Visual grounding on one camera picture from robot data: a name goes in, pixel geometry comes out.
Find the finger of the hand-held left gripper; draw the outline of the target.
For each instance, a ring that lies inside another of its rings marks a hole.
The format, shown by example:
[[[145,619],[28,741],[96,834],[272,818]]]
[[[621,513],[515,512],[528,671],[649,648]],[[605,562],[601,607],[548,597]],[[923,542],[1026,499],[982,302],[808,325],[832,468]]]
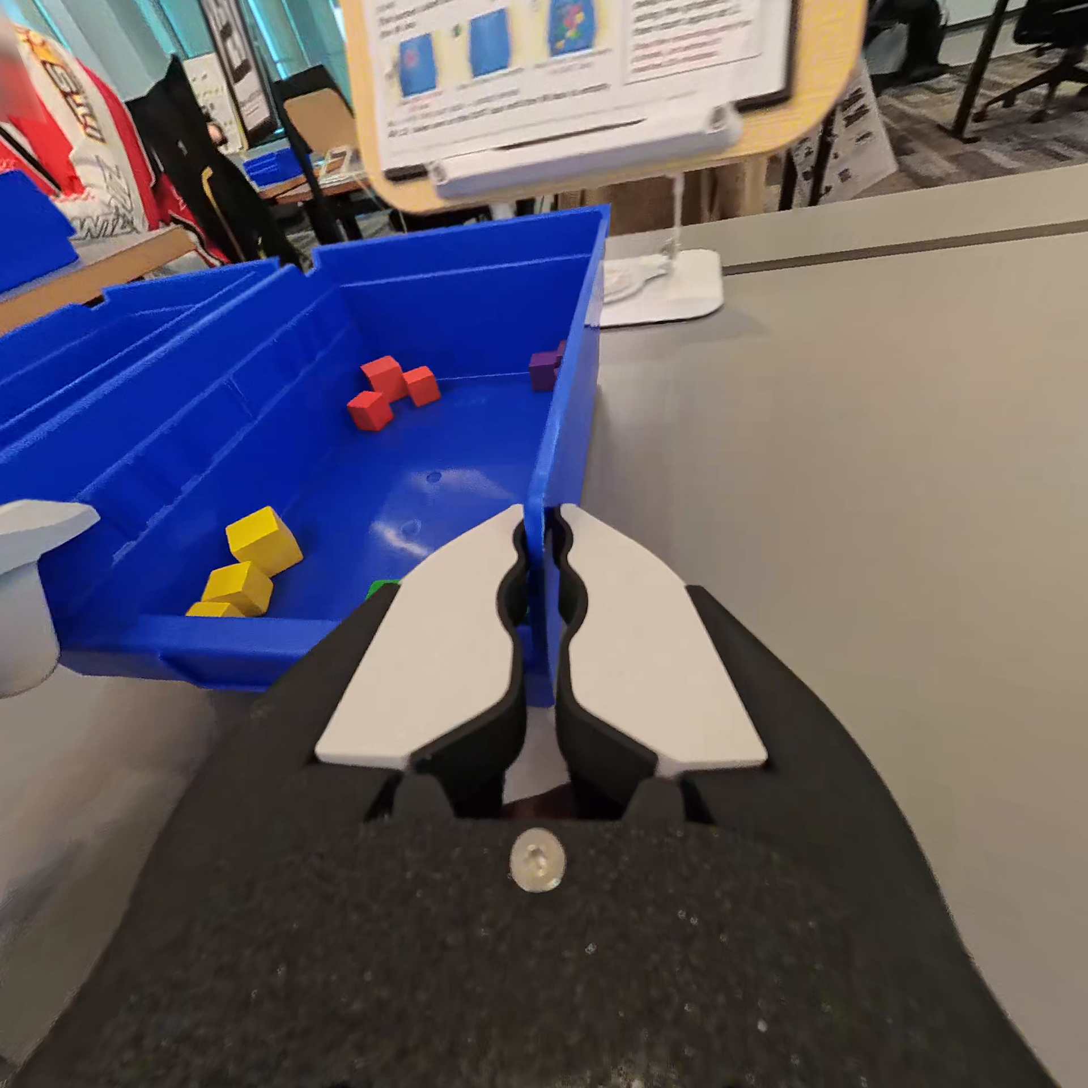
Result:
[[[91,506],[82,503],[18,499],[2,505],[2,698],[40,687],[55,671],[60,644],[38,564],[99,519]]]

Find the black table leg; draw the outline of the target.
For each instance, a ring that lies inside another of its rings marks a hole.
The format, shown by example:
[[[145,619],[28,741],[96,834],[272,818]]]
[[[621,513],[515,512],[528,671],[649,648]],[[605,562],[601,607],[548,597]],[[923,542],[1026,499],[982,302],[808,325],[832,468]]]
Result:
[[[950,25],[950,34],[973,32],[981,29],[981,38],[972,59],[970,70],[966,76],[962,92],[959,95],[959,106],[951,122],[945,125],[945,133],[959,143],[970,143],[968,128],[972,123],[975,106],[981,89],[982,79],[991,59],[996,54],[996,47],[1002,27],[1009,14],[1010,1],[996,1],[990,8],[989,14],[982,18],[976,15],[974,18],[959,20]]]

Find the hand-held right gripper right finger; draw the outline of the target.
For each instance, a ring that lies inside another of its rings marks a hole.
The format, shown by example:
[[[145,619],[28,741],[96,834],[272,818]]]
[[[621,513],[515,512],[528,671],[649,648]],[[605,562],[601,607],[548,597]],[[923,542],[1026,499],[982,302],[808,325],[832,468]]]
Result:
[[[576,504],[556,507],[551,535],[564,625],[555,727],[574,815],[617,821],[662,782],[685,816],[692,776],[769,769],[715,642],[718,602]]]

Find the black white marker sign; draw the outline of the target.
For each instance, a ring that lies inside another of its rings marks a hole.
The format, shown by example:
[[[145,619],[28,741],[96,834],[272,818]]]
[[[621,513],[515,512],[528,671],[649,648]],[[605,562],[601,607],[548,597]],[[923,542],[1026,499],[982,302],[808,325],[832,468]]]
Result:
[[[254,149],[275,136],[279,114],[245,18],[245,2],[200,1],[199,7],[240,123],[243,143]]]

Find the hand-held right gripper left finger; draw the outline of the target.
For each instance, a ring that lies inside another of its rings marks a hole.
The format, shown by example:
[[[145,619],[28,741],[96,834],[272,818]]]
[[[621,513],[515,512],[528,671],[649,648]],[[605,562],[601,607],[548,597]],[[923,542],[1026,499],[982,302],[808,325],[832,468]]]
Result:
[[[314,749],[342,767],[432,776],[455,806],[500,787],[526,739],[524,506],[401,579]]]

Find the wooden display board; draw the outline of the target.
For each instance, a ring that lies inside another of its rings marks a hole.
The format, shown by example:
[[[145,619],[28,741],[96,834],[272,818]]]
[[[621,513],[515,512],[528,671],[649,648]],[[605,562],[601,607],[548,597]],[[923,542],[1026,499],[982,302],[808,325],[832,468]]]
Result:
[[[715,162],[769,156],[804,135],[860,58],[863,2],[344,2],[364,176],[395,208],[436,214],[658,174],[580,173],[562,188],[447,200],[428,165],[622,125],[692,98],[737,107],[742,134]]]

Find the tan hanging coat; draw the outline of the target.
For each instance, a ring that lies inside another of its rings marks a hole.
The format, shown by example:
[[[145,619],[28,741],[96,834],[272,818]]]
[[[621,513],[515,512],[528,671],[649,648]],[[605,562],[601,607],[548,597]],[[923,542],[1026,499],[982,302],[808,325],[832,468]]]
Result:
[[[682,180],[680,223],[713,223],[763,213],[769,156],[687,171]],[[618,184],[568,189],[544,198],[542,211],[609,206],[613,237],[673,226],[673,177],[652,176]]]

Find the black framed tan panel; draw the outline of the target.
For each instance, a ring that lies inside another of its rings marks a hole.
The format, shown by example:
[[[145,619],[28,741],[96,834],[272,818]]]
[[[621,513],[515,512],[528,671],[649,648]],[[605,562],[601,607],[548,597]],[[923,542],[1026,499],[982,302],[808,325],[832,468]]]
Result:
[[[302,208],[321,245],[360,240],[347,196],[329,196],[319,184],[312,156],[355,148],[355,118],[338,84],[322,64],[271,84],[271,96],[292,152],[302,166]]]

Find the long wooden table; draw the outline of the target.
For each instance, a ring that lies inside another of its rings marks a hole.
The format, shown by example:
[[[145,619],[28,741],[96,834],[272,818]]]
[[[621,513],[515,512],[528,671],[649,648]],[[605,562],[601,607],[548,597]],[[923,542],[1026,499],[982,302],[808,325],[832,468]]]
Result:
[[[137,281],[197,252],[197,246],[174,224],[143,235],[81,242],[75,251],[76,260],[67,265],[2,293],[2,335],[65,306],[92,302],[109,287]]]

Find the blue plastic bin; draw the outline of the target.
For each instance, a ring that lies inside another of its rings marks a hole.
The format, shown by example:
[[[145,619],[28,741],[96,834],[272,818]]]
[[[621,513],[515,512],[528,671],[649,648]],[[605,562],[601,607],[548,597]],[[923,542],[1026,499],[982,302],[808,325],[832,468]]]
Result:
[[[1,292],[73,265],[73,224],[25,173],[1,175]]]
[[[298,184],[305,178],[302,165],[290,147],[252,156],[242,163],[242,168],[254,188],[260,190]]]
[[[581,498],[599,361],[605,207],[317,247],[154,279],[2,336],[1,497],[81,502],[98,524],[39,564],[75,673],[262,691],[372,581],[524,506],[526,668],[549,676],[547,515]],[[555,388],[531,355],[567,341]],[[426,366],[441,399],[347,401],[360,366]],[[225,528],[271,506],[304,560],[265,615],[195,618]]]

